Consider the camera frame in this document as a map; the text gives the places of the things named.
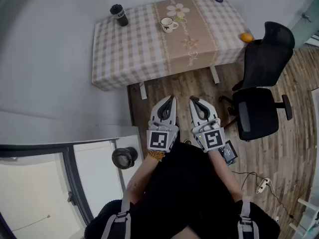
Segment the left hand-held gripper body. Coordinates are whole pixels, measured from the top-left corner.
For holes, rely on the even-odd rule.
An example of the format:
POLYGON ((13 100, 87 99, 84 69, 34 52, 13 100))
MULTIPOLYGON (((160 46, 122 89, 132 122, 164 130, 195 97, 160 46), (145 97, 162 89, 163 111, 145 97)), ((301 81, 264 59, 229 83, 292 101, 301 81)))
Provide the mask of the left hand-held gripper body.
POLYGON ((177 139, 179 127, 150 120, 147 130, 148 150, 169 153, 177 139))

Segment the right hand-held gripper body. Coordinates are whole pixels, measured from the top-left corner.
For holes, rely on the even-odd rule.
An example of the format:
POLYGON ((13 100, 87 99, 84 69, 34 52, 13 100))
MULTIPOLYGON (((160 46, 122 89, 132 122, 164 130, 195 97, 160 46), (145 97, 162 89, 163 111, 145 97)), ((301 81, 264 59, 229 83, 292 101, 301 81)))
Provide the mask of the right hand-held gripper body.
POLYGON ((192 129, 193 136, 204 153, 225 146, 224 128, 220 122, 216 118, 192 129))

